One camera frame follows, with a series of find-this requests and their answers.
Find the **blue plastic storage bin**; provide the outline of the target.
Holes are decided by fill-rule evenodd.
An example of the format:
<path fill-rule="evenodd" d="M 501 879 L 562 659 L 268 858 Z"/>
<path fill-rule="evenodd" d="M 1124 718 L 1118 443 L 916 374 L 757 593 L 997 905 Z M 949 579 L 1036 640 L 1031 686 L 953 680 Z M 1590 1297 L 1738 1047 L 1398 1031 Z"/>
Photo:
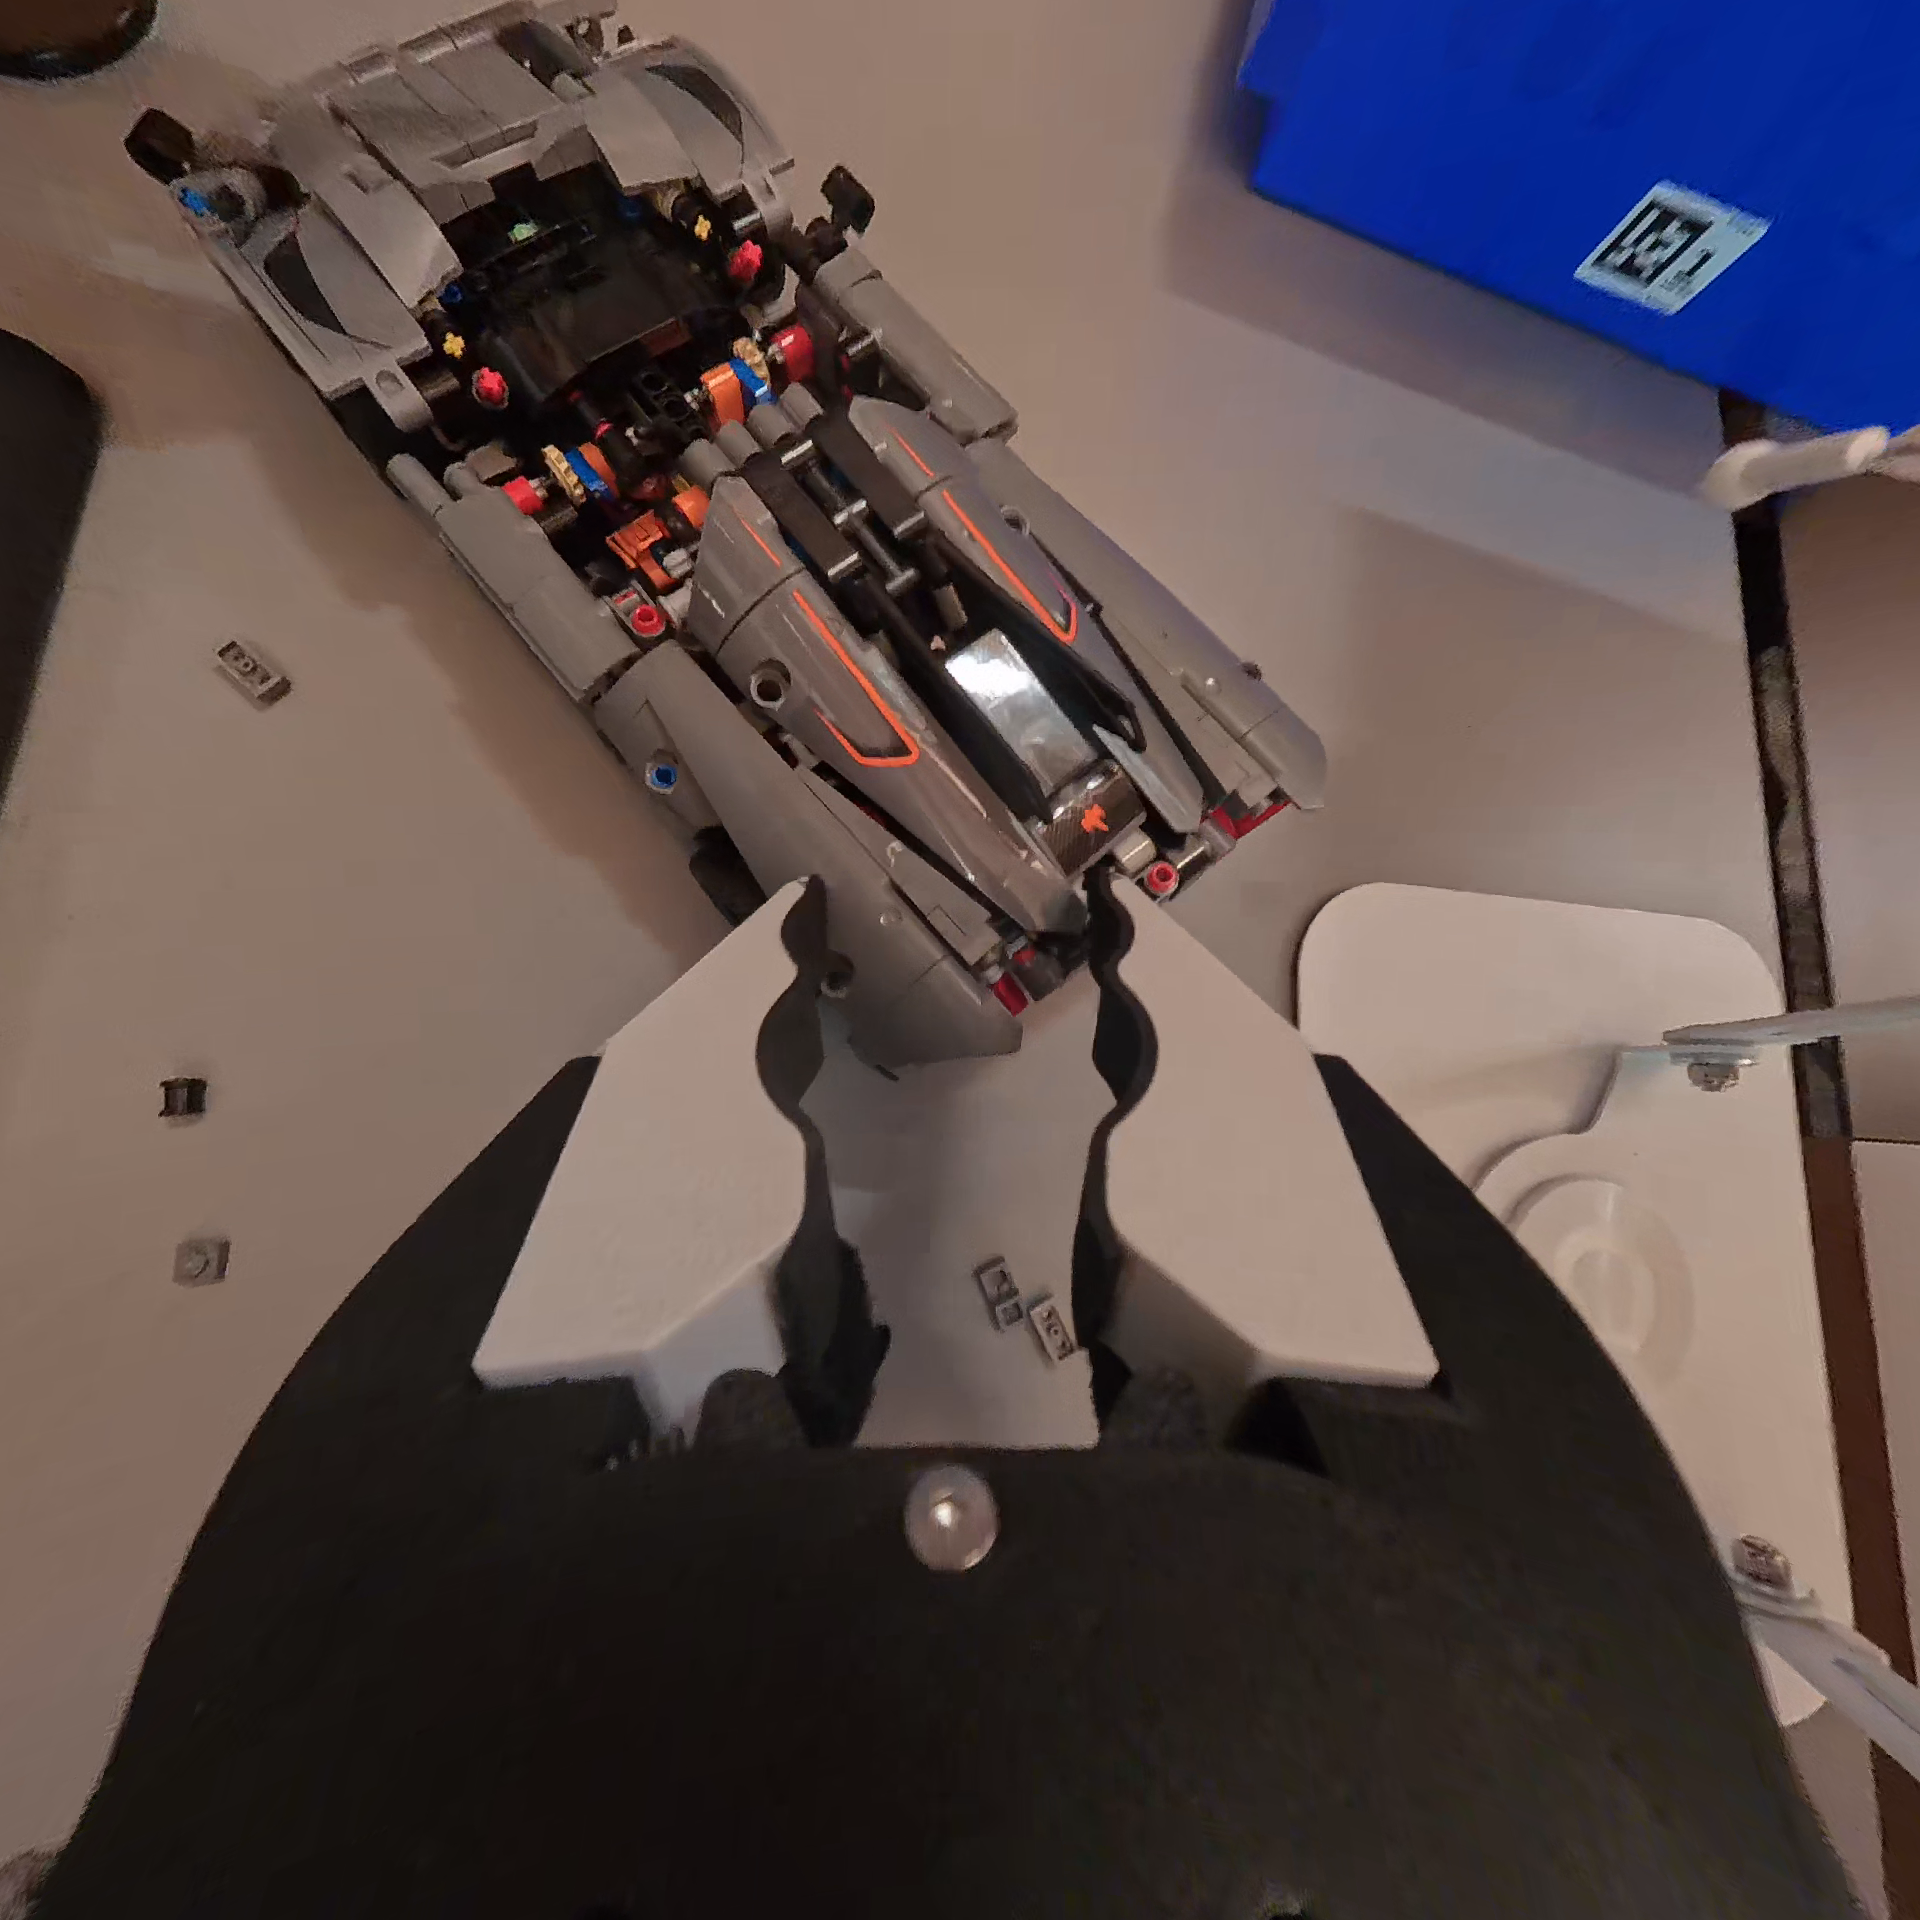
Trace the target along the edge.
<path fill-rule="evenodd" d="M 1916 425 L 1916 3 L 1263 4 L 1253 191 L 1657 368 Z"/>

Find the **white lamp base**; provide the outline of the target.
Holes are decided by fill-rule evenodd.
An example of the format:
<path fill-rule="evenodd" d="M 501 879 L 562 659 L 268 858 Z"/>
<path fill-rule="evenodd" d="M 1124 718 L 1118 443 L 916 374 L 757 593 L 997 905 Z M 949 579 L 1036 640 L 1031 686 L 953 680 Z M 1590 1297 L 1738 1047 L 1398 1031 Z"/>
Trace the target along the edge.
<path fill-rule="evenodd" d="M 1778 545 L 1685 504 L 1702 603 L 1355 536 L 1307 1036 L 1397 1103 L 1622 1369 L 1786 1724 L 1916 1771 L 1916 1682 Z"/>

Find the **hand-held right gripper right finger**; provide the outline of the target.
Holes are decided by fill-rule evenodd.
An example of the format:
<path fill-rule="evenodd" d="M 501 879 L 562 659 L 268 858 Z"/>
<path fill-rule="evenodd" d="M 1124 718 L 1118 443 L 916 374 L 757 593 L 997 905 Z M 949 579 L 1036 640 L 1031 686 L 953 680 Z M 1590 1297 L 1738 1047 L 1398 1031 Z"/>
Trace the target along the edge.
<path fill-rule="evenodd" d="M 1427 1390 L 1437 1359 L 1301 1031 L 1145 889 L 1095 876 L 1111 1106 L 1073 1235 L 1106 1444 L 1214 1444 L 1274 1383 Z"/>

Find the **black dimpled mat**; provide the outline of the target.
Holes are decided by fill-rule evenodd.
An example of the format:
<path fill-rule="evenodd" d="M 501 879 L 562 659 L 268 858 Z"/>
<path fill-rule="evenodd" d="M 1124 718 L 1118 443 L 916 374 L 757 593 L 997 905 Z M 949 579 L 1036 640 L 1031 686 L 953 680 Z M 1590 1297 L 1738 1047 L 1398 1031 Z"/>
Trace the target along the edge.
<path fill-rule="evenodd" d="M 2 787 L 9 788 L 106 443 L 81 374 L 2 332 Z"/>

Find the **dark round object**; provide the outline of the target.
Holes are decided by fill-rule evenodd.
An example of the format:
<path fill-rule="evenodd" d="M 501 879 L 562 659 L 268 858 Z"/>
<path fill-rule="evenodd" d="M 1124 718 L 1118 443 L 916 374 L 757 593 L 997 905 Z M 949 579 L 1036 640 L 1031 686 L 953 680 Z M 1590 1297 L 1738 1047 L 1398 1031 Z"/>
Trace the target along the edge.
<path fill-rule="evenodd" d="M 157 3 L 2 3 L 2 79 L 53 84 L 129 58 Z"/>

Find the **grey toy brick car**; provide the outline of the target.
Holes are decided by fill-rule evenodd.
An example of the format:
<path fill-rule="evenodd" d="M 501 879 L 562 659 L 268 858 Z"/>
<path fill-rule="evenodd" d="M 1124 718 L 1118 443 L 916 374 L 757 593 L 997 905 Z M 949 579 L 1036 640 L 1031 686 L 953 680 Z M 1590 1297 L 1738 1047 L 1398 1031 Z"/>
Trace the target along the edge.
<path fill-rule="evenodd" d="M 1321 739 L 1014 448 L 1018 409 L 694 41 L 501 4 L 125 152 L 347 439 L 687 835 L 825 895 L 879 1072 L 1019 1050 L 1089 886 L 1178 896 Z"/>

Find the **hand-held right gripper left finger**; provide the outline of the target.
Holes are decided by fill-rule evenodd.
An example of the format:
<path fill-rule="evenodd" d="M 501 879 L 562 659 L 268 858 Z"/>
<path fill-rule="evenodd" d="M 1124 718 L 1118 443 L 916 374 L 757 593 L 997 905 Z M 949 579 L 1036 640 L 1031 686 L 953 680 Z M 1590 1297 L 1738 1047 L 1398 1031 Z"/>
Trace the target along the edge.
<path fill-rule="evenodd" d="M 594 1060 L 474 1354 L 486 1386 L 626 1382 L 693 1434 L 733 1374 L 812 1444 L 858 1441 L 885 1361 L 804 1111 L 825 1066 L 827 896 L 790 880 Z"/>

